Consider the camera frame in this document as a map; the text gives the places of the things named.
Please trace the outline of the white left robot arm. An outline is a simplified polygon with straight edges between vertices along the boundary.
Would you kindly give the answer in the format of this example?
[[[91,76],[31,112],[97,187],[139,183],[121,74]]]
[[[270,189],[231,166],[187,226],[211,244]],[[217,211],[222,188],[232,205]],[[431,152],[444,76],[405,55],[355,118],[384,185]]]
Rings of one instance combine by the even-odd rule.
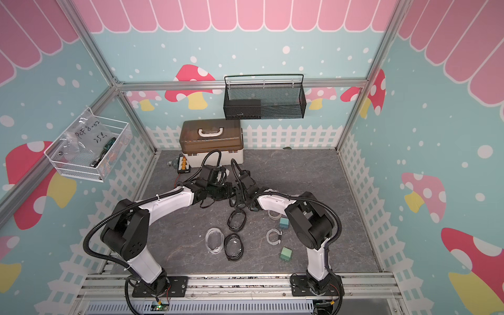
[[[227,181],[229,170],[225,167],[204,165],[194,177],[182,182],[173,190],[153,198],[132,202],[119,202],[113,213],[99,222],[85,236],[83,250],[86,254],[125,267],[143,283],[165,283],[164,269],[147,249],[150,225],[182,208],[202,203],[210,198],[214,202],[226,200],[233,194]],[[119,255],[114,258],[94,251],[90,247],[92,237],[101,232],[100,239]]]

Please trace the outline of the teal charger cube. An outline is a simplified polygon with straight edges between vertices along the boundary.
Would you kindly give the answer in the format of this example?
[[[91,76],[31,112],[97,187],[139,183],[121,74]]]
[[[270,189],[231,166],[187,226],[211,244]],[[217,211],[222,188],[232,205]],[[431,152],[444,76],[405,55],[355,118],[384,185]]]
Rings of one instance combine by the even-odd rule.
[[[285,230],[286,230],[286,229],[288,229],[288,228],[289,228],[289,226],[290,226],[290,221],[289,221],[289,219],[288,219],[288,218],[285,218],[285,217],[282,217],[282,218],[280,219],[280,221],[279,221],[279,227],[280,227],[281,229],[285,229]]]

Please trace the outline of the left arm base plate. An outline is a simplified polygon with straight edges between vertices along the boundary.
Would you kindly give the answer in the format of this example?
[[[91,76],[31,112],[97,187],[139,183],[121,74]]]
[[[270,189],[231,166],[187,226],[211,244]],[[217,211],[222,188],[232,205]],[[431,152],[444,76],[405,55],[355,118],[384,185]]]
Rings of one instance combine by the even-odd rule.
[[[141,280],[133,288],[133,297],[184,297],[188,288],[187,276],[161,275],[152,284]]]

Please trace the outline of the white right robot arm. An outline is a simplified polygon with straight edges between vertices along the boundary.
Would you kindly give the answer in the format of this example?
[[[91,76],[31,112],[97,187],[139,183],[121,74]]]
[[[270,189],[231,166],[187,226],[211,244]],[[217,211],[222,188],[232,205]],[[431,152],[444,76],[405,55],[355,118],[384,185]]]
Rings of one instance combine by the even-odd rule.
[[[335,278],[329,264],[329,246],[342,233],[338,214],[310,193],[289,195],[266,187],[259,187],[249,171],[237,177],[238,191],[244,204],[252,211],[273,211],[286,216],[298,237],[307,248],[307,276],[318,286]]]

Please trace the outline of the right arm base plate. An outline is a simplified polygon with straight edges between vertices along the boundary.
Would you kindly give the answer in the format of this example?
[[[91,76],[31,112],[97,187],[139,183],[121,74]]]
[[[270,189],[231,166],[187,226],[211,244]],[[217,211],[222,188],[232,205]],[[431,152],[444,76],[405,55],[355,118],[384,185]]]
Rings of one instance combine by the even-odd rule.
[[[290,276],[291,294],[294,297],[343,297],[342,278],[328,274],[323,280],[317,281],[311,275],[292,274]]]

